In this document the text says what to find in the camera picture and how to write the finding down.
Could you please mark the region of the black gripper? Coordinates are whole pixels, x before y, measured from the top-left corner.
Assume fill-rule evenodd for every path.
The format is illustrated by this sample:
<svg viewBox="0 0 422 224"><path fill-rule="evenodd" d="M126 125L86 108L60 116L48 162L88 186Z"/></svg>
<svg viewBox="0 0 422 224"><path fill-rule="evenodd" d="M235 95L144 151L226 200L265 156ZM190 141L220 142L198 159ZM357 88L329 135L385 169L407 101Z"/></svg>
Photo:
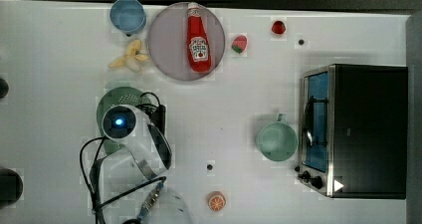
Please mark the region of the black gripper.
<svg viewBox="0 0 422 224"><path fill-rule="evenodd" d="M152 137L165 135L166 107L153 104L142 104L138 108L142 111L139 125L148 130Z"/></svg>

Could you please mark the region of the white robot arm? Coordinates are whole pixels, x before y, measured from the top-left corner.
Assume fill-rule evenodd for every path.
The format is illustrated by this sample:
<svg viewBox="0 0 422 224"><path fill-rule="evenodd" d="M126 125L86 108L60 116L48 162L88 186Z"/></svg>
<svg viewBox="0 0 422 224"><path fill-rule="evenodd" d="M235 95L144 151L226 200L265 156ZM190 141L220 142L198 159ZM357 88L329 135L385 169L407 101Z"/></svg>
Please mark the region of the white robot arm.
<svg viewBox="0 0 422 224"><path fill-rule="evenodd" d="M120 149L96 160L90 171L97 224L193 224L182 196L165 185L172 151L149 115L114 106L100 128Z"/></svg>

